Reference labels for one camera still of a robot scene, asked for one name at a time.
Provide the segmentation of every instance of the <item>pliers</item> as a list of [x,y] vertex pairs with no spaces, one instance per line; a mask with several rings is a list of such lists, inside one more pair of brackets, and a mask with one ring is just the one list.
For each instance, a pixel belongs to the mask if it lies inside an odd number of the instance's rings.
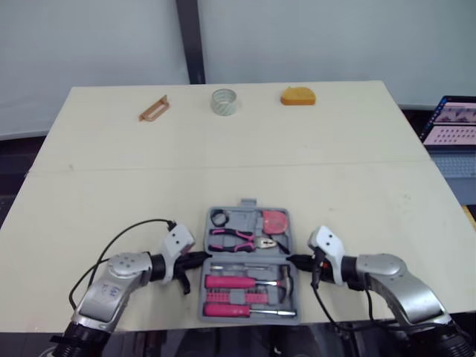
[[227,235],[227,236],[234,236],[246,240],[246,243],[232,245],[230,247],[224,247],[223,245],[217,244],[210,244],[208,246],[209,251],[228,251],[230,253],[234,253],[237,251],[255,251],[256,248],[266,249],[266,248],[273,248],[277,246],[276,241],[272,240],[271,238],[265,237],[256,237],[253,232],[245,232],[245,231],[238,231],[236,229],[230,228],[220,228],[220,229],[210,229],[211,236],[218,236],[218,235]]

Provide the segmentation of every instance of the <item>hammer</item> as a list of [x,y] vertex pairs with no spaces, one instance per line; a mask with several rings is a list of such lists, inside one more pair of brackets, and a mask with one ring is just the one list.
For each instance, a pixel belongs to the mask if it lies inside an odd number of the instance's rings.
[[292,294],[293,283],[292,278],[289,275],[289,266],[280,266],[281,280],[257,280],[253,277],[215,277],[213,275],[207,275],[205,277],[205,288],[225,288],[225,289],[250,289],[256,285],[270,285],[277,286],[284,289],[284,295],[280,299],[283,302],[290,294]]

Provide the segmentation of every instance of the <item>floor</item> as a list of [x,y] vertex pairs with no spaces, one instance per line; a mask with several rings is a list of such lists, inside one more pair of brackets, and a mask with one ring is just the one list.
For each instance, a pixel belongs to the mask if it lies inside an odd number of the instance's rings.
[[[430,111],[404,110],[415,131],[429,119]],[[0,229],[30,169],[44,137],[0,141]],[[476,217],[476,206],[468,206]],[[454,316],[475,336],[476,314]],[[52,334],[0,333],[2,356],[46,356]],[[284,343],[287,356],[398,356],[382,331],[338,334],[329,324],[293,328],[231,327],[153,332],[115,333],[104,352],[109,356],[270,356],[270,339]]]

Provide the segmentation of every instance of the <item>pink tape measure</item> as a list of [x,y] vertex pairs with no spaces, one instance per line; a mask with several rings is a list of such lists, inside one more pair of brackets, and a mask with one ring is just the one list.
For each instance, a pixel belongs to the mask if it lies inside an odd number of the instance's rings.
[[263,211],[263,232],[265,234],[282,234],[288,228],[288,219],[280,210]]

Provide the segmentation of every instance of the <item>orange sponge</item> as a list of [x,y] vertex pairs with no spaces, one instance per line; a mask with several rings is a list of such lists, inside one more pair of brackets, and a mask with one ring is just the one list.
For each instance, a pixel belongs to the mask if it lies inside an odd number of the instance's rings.
[[313,106],[315,94],[307,87],[289,87],[281,95],[281,103],[285,106]]

